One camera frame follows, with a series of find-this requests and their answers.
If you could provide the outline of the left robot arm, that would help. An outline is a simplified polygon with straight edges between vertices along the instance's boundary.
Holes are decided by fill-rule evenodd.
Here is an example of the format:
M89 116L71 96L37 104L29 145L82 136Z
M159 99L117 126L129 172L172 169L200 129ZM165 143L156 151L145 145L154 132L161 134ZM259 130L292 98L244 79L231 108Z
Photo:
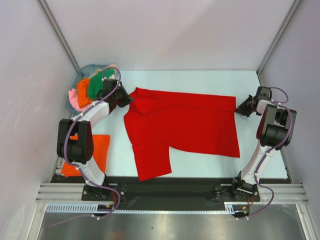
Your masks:
M84 178L84 191L89 196L105 200L112 189L107 184L106 174L94 159L92 128L116 107L124 108L133 102L121 80L103 78L102 97L71 119L62 119L58 124L56 152L65 162L75 167Z

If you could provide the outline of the red t shirt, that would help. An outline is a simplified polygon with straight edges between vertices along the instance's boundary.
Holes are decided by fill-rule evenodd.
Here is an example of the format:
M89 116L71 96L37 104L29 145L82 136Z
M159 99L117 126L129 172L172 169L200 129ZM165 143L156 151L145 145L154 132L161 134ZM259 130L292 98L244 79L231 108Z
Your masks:
M172 172L170 148L239 158L234 96L136 88L124 116L138 179Z

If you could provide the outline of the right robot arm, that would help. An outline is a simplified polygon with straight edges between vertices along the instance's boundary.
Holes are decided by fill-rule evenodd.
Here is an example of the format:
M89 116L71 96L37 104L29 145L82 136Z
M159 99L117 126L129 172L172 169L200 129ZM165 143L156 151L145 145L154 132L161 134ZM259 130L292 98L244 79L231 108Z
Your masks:
M285 106L288 101L284 90L259 86L256 94L249 95L235 110L246 117L252 113L261 116L255 151L230 187L230 194L236 201L247 200L258 193L260 178L269 160L291 142L297 111Z

